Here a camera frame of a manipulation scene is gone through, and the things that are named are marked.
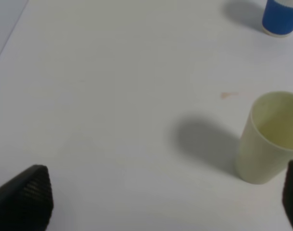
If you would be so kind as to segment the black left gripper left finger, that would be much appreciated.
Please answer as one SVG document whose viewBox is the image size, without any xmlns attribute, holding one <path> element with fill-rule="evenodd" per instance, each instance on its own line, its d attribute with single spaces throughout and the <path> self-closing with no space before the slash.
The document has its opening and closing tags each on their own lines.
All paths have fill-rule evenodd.
<svg viewBox="0 0 293 231">
<path fill-rule="evenodd" d="M 0 231 L 45 231 L 53 207 L 48 168 L 33 165 L 0 186 Z"/>
</svg>

